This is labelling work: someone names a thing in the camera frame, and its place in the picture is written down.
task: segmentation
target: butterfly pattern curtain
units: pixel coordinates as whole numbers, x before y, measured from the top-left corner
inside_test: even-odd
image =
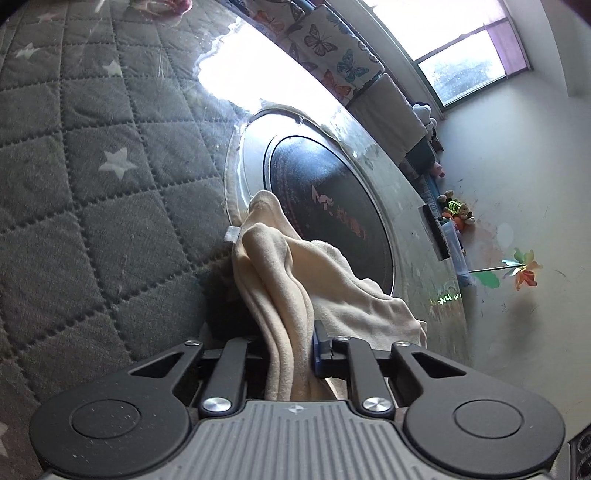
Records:
[[[342,105],[384,72],[382,63],[325,5],[304,17],[279,45]]]
[[[231,0],[247,21],[275,43],[290,27],[304,18],[304,11],[291,0]]]

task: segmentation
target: white label tag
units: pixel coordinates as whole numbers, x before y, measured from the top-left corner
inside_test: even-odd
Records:
[[[230,225],[228,230],[226,230],[226,235],[224,235],[223,240],[235,244],[238,242],[238,235],[240,235],[240,227]]]

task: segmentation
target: silver screw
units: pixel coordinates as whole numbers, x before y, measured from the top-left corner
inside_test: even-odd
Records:
[[[371,397],[371,398],[367,398],[363,402],[363,407],[366,410],[380,413],[380,412],[391,409],[392,402],[389,400],[386,400],[385,398],[382,398],[382,397]]]
[[[211,397],[203,401],[203,408],[213,412],[228,411],[232,408],[232,402],[223,397]]]

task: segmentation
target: beige cloth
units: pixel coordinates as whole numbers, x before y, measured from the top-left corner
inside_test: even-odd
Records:
[[[427,129],[387,74],[351,102],[347,110],[396,165],[427,135]]]
[[[252,199],[232,262],[236,285],[271,355],[268,400],[332,396],[311,370],[315,318],[329,336],[362,338],[374,349],[389,350],[397,340],[426,345],[421,322],[401,299],[372,280],[357,279],[335,247],[302,240],[271,192]]]

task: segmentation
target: window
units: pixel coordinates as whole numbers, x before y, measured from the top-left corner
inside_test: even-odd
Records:
[[[528,69],[499,0],[362,0],[441,107]]]

